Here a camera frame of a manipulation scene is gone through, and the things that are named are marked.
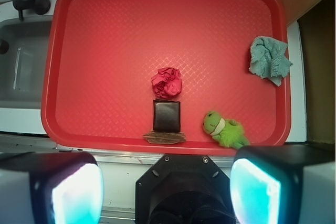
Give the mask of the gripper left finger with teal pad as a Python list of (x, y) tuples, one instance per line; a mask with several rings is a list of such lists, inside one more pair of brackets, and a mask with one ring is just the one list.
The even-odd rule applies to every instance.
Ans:
[(1, 223), (98, 223), (103, 190), (87, 152), (1, 154)]

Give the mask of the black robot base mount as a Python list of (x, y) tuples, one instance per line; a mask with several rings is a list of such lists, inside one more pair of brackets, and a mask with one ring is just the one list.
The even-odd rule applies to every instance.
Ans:
[(236, 223), (229, 177), (204, 155), (164, 155), (135, 183), (135, 223)]

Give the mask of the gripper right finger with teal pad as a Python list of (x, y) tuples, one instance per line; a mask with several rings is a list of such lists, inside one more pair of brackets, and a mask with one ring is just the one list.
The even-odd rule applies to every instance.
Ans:
[(239, 223), (335, 223), (335, 145), (243, 147), (230, 195)]

